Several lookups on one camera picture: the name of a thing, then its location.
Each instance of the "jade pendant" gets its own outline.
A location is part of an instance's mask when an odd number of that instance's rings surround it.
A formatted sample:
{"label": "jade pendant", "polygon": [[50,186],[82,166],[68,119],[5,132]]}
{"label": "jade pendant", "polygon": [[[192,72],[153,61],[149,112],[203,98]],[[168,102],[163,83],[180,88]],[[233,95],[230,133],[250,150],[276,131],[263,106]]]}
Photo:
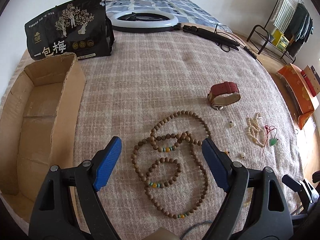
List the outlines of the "jade pendant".
{"label": "jade pendant", "polygon": [[269,145],[270,145],[270,146],[273,146],[273,145],[275,145],[275,144],[277,143],[277,141],[278,141],[277,138],[271,138],[271,139],[269,140]]}

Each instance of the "wristwatch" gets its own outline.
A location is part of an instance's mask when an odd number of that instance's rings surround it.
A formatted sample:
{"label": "wristwatch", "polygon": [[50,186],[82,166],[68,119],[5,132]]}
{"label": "wristwatch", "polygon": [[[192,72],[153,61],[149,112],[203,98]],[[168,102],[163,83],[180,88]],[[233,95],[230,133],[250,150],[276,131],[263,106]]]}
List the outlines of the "wristwatch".
{"label": "wristwatch", "polygon": [[208,94],[208,100],[211,107],[215,110],[221,110],[224,106],[231,105],[240,100],[241,96],[238,86],[233,82],[223,82],[213,85]]}

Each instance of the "open cardboard box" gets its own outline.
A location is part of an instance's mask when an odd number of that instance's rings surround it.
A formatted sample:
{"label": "open cardboard box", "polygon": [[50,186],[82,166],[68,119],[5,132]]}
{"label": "open cardboard box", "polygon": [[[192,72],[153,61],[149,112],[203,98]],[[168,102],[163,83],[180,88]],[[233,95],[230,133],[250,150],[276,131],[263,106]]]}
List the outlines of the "open cardboard box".
{"label": "open cardboard box", "polygon": [[[26,222],[49,168],[55,164],[73,167],[84,84],[84,73],[74,53],[48,57],[24,68],[4,103],[0,190]],[[70,190],[75,203],[74,188]]]}

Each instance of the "pearl necklace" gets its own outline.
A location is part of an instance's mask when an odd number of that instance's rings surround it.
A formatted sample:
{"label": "pearl necklace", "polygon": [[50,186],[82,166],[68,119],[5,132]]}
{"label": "pearl necklace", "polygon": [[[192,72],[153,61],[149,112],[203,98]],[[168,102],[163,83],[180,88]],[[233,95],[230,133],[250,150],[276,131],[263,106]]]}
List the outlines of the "pearl necklace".
{"label": "pearl necklace", "polygon": [[261,129],[258,119],[262,118],[261,113],[256,113],[256,116],[254,118],[247,118],[247,135],[251,140],[259,145],[261,148],[263,148],[266,144],[266,139],[264,136],[264,130]]}

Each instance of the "orange box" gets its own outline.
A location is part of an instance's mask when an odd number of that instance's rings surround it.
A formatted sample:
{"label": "orange box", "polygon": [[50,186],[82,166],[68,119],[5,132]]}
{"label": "orange box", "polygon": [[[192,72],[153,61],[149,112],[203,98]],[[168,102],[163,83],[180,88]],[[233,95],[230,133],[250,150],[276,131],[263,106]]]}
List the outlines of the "orange box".
{"label": "orange box", "polygon": [[308,84],[301,75],[301,69],[289,64],[280,69],[277,74],[285,80],[293,92],[296,106],[299,112],[298,125],[300,130],[319,106],[317,97],[314,97]]}

